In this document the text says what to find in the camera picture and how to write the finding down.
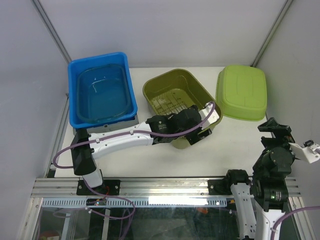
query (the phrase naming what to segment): olive green basket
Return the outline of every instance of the olive green basket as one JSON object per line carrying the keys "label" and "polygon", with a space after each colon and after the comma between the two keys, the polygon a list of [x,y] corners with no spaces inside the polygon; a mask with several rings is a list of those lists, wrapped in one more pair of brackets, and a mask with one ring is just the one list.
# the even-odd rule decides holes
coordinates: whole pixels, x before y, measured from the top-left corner
{"label": "olive green basket", "polygon": [[[203,109],[208,102],[215,99],[198,82],[198,80],[187,70],[174,69],[147,81],[142,89],[143,95],[157,115],[169,115],[179,113],[192,105]],[[215,104],[215,110],[219,120],[208,126],[213,130],[221,122],[223,113],[221,108]],[[190,146],[185,137],[172,141],[177,149],[185,149]]]}

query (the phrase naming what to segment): aluminum frame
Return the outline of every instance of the aluminum frame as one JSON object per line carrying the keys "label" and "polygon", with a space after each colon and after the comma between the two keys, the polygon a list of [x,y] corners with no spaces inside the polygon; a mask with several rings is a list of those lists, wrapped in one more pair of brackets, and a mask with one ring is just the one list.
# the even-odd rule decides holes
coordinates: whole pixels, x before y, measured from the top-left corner
{"label": "aluminum frame", "polygon": [[286,0],[285,3],[283,4],[283,7],[281,8],[278,16],[276,17],[270,31],[266,35],[266,38],[261,45],[261,48],[259,49],[259,52],[257,53],[255,59],[253,60],[252,67],[256,68],[260,59],[264,55],[269,43],[271,42],[272,38],[274,37],[276,31],[278,30],[278,27],[280,26],[282,20],[285,18],[289,8],[291,7],[292,3],[294,0]]}
{"label": "aluminum frame", "polygon": [[60,50],[62,56],[64,57],[65,61],[67,63],[70,63],[72,61],[72,59],[71,59],[66,47],[64,46],[63,42],[61,41],[61,39],[60,39],[60,37],[59,37],[54,25],[51,23],[51,20],[48,17],[48,15],[46,13],[46,10],[42,6],[40,0],[31,0],[31,1],[32,1],[35,9],[39,13],[44,25],[48,29],[53,41],[55,42],[56,46]]}
{"label": "aluminum frame", "polygon": [[[19,240],[32,239],[37,227],[40,206],[46,198],[83,199],[76,195],[80,178],[37,178],[24,218]],[[150,196],[190,196],[197,198],[233,198],[232,195],[209,195],[208,180],[220,180],[222,177],[173,177],[173,178],[105,178],[121,180],[120,196],[125,198],[148,198]],[[303,200],[297,181],[286,178],[289,191],[290,209],[303,207]],[[300,239],[315,240],[315,234],[306,212],[294,216],[295,230]]]}
{"label": "aluminum frame", "polygon": [[50,150],[51,151],[50,159],[49,159],[48,166],[47,166],[46,171],[43,176],[44,178],[46,178],[48,176],[48,173],[50,170],[56,169],[56,167],[52,164],[52,162],[53,162],[54,156],[62,148],[62,145],[64,142],[64,137],[65,137],[67,126],[68,126],[68,114],[69,114],[69,97],[68,97],[68,94],[66,94],[65,103],[64,103],[62,115],[61,115],[61,120],[60,120],[60,123],[58,125],[57,130],[56,130],[56,135],[55,135],[55,140],[54,140],[53,146]]}

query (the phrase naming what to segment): blue container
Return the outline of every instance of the blue container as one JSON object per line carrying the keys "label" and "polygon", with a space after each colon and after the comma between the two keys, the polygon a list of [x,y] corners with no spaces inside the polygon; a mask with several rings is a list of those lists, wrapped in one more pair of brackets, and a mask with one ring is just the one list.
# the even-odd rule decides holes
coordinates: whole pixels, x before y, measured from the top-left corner
{"label": "blue container", "polygon": [[127,56],[115,52],[77,59],[68,66],[69,120],[93,128],[128,121],[138,111]]}

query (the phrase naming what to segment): white wall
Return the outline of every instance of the white wall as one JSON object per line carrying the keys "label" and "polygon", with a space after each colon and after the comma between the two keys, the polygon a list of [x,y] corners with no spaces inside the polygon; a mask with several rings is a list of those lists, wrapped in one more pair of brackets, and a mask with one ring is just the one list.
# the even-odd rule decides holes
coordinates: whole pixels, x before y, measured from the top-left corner
{"label": "white wall", "polygon": [[[296,0],[258,68],[267,77],[268,117],[290,125],[296,142],[320,143],[320,1]],[[320,161],[295,161],[293,176],[307,206],[320,205]],[[320,212],[309,212],[320,239]]]}
{"label": "white wall", "polygon": [[14,240],[44,174],[67,63],[30,0],[0,1],[0,239]]}
{"label": "white wall", "polygon": [[130,67],[254,61],[285,0],[39,0],[72,59],[122,51]]}

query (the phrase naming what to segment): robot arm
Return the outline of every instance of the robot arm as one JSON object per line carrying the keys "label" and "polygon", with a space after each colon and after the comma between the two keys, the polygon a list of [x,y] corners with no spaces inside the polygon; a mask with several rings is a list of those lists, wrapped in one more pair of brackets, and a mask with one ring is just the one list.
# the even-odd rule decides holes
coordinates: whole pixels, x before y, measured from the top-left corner
{"label": "robot arm", "polygon": [[101,186],[103,177],[95,160],[126,148],[170,143],[182,136],[179,133],[194,128],[206,119],[202,126],[183,135],[193,145],[212,133],[206,128],[219,118],[214,104],[207,103],[200,111],[193,105],[179,113],[155,115],[138,125],[112,132],[88,134],[86,129],[79,129],[72,145],[95,142],[71,149],[74,174],[82,176],[91,188]]}
{"label": "robot arm", "polygon": [[[258,129],[260,132],[273,133],[274,137],[261,138],[264,150],[253,166],[250,186],[246,184],[246,171],[234,169],[229,170],[214,188],[220,193],[233,194],[238,211],[240,239],[270,240],[273,235],[272,240],[278,240],[280,231],[274,231],[273,226],[285,215],[289,198],[285,178],[291,173],[295,159],[308,163],[320,159],[320,146],[312,140],[305,142],[304,147],[299,146],[291,136],[291,128],[278,124],[273,117]],[[247,204],[244,195],[249,190],[255,200],[256,220],[251,202]]]}

